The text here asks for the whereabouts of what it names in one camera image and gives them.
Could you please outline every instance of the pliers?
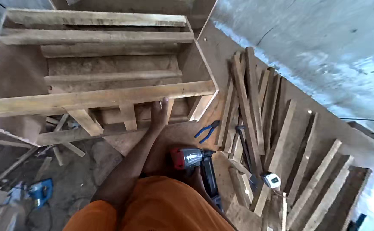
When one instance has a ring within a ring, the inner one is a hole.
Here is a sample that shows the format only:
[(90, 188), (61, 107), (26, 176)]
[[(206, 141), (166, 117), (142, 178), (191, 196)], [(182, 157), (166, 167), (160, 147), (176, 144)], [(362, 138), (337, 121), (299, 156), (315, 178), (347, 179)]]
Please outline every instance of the pliers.
[(216, 120), (214, 121), (212, 124), (206, 126), (206, 127), (203, 127), (195, 136), (194, 138), (197, 138), (202, 132), (204, 132), (204, 130), (207, 130), (207, 129), (210, 129), (210, 131), (208, 132), (207, 136), (200, 140), (199, 144), (203, 143), (204, 141), (206, 141), (212, 134), (212, 132), (214, 131), (214, 129), (220, 125), (220, 120)]

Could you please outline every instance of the wall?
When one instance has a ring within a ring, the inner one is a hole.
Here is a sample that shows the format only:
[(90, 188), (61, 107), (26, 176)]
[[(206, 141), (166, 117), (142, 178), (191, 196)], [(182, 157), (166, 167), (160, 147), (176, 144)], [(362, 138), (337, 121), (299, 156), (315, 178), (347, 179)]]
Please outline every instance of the wall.
[(218, 0), (210, 20), (338, 117), (374, 119), (374, 0)]

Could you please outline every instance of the power tool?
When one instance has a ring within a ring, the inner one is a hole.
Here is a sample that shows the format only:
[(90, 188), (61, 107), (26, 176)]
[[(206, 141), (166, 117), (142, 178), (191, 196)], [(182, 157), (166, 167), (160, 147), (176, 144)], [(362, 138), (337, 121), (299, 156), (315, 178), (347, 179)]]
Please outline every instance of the power tool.
[(192, 172), (196, 166), (200, 166), (205, 191), (217, 207), (223, 211), (211, 160), (211, 155), (214, 153), (213, 150), (200, 148), (173, 148), (170, 150), (175, 169)]

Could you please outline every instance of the cable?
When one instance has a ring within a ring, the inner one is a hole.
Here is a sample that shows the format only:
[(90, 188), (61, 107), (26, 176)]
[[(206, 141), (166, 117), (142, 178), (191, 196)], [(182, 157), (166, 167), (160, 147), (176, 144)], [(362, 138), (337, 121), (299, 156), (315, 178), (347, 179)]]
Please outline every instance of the cable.
[(340, 118), (342, 120), (365, 120), (365, 121), (374, 121), (374, 119), (361, 119), (361, 118)]

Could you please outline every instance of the blue power tool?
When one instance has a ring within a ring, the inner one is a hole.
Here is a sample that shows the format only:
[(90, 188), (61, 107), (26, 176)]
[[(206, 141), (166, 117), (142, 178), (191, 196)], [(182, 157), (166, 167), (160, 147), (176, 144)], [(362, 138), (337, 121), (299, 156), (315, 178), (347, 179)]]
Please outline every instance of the blue power tool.
[(46, 179), (33, 184), (29, 188), (29, 195), (35, 200), (37, 208), (42, 207), (52, 196), (53, 182), (52, 179)]

